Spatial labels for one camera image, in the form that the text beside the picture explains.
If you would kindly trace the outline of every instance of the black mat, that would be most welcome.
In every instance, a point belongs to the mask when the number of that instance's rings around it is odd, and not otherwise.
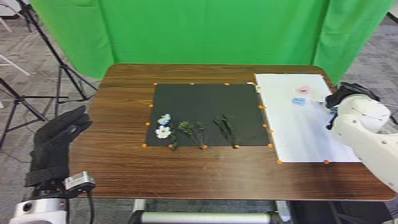
[[[236,144],[241,146],[264,146],[268,144],[259,98],[252,85],[156,85],[150,125],[145,136],[145,144],[148,146],[164,146],[170,144],[170,138],[157,139],[154,133],[159,126],[157,119],[163,114],[170,114],[173,127],[177,127],[180,121],[200,121],[204,123],[205,145],[228,146],[218,126],[212,123],[212,117],[221,114],[228,117]],[[180,132],[177,132],[177,142],[179,146],[195,145]]]

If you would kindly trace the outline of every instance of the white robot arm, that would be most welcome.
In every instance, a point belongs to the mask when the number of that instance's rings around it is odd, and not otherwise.
[[[398,133],[378,134],[390,111],[374,97],[360,92],[339,96],[337,103],[331,135],[351,147],[372,175],[398,192]]]

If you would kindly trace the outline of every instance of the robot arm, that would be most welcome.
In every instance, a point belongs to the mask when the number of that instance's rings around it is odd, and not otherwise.
[[[86,172],[69,176],[69,144],[90,126],[84,107],[65,112],[40,127],[33,136],[31,163],[24,187],[31,194],[15,205],[10,224],[45,221],[67,223],[69,199],[90,193],[93,179]]]
[[[351,147],[372,175],[398,192],[398,133],[378,134],[390,112],[367,90],[349,89],[349,94],[340,94],[340,91],[347,92],[346,85],[351,87],[351,84],[342,83],[342,88],[326,98],[328,107],[339,104],[331,135]]]

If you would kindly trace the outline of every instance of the pink object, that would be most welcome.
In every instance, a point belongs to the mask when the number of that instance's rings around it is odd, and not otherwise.
[[[296,89],[298,93],[305,94],[308,92],[308,87],[307,86],[301,86],[298,89]]]

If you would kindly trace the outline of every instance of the white flower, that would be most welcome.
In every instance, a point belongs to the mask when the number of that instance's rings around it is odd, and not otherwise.
[[[159,139],[166,138],[170,135],[170,128],[164,126],[159,126],[154,133]]]
[[[157,124],[166,125],[170,122],[170,114],[161,115],[161,118],[157,119]]]

